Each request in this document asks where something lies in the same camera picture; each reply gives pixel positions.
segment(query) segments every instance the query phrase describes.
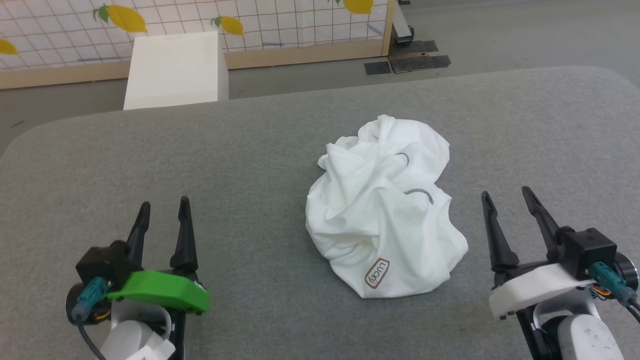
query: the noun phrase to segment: grid pattern fabric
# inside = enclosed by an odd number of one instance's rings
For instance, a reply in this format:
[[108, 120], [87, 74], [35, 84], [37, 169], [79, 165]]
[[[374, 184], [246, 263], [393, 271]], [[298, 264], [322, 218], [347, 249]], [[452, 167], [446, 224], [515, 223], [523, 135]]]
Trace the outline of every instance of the grid pattern fabric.
[[[134, 39], [154, 35], [219, 31], [225, 52], [382, 39], [388, 0], [350, 11], [361, 1], [0, 0], [0, 72], [130, 60]], [[128, 31], [114, 6], [136, 12], [146, 32]]]

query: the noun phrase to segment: white cloth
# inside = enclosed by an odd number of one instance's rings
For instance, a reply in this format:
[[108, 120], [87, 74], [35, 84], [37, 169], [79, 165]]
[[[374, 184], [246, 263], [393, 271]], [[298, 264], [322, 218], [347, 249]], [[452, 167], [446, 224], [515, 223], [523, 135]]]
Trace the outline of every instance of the white cloth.
[[428, 125], [381, 115], [326, 146], [307, 196], [307, 230], [361, 297], [429, 292], [467, 253], [435, 186], [449, 143]]

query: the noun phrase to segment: gray fabric surface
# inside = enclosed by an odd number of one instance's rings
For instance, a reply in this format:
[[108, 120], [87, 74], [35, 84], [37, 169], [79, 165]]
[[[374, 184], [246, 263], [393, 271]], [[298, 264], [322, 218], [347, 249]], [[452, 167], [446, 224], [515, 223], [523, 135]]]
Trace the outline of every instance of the gray fabric surface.
[[[469, 252], [425, 295], [362, 300], [305, 229], [324, 145], [386, 113], [451, 143], [437, 185]], [[520, 187], [556, 220], [596, 227], [640, 261], [640, 90], [566, 67], [105, 113], [30, 130], [0, 163], [0, 348], [5, 359], [87, 359], [63, 301], [89, 246], [126, 238], [152, 205], [143, 264], [168, 268], [191, 199], [211, 310], [190, 316], [188, 359], [528, 359], [514, 317], [491, 317], [480, 194], [522, 261], [545, 248]], [[640, 326], [599, 302], [627, 359]], [[89, 328], [101, 343], [108, 331]]]

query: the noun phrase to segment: robotic arm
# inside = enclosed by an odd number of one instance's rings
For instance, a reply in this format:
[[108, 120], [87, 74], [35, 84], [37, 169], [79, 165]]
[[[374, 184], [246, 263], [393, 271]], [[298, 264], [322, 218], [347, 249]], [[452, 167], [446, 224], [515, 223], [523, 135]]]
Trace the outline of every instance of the robotic arm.
[[[144, 202], [126, 242], [92, 247], [76, 270], [82, 283], [67, 294], [65, 310], [98, 360], [183, 360], [186, 315], [209, 308], [198, 280], [189, 199], [180, 200], [180, 231], [170, 270], [142, 269], [151, 205]], [[98, 349], [84, 330], [111, 320], [111, 332]]]
[[[482, 194], [492, 271], [493, 315], [516, 315], [534, 360], [622, 360], [613, 335], [601, 321], [595, 299], [616, 299], [640, 322], [638, 274], [617, 245], [596, 229], [559, 227], [529, 187], [522, 188], [529, 212], [547, 246], [547, 259], [520, 264], [498, 224], [488, 192]], [[569, 311], [542, 323], [540, 316]]]

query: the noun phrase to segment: lemon print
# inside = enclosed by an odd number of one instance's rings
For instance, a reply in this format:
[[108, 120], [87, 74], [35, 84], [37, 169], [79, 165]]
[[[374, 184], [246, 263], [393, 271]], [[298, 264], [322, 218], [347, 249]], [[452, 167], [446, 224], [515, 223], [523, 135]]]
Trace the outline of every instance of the lemon print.
[[344, 0], [344, 7], [351, 13], [371, 13], [373, 0]]
[[211, 24], [214, 23], [217, 27], [222, 25], [222, 28], [231, 35], [242, 35], [244, 33], [242, 23], [236, 18], [230, 16], [219, 16], [215, 19], [211, 19]]
[[0, 38], [0, 54], [18, 55], [18, 50], [12, 43]]
[[109, 18], [115, 26], [130, 33], [146, 33], [147, 25], [145, 19], [136, 10], [120, 5], [102, 5], [98, 9], [93, 9], [93, 19], [98, 15], [102, 21], [109, 23]]

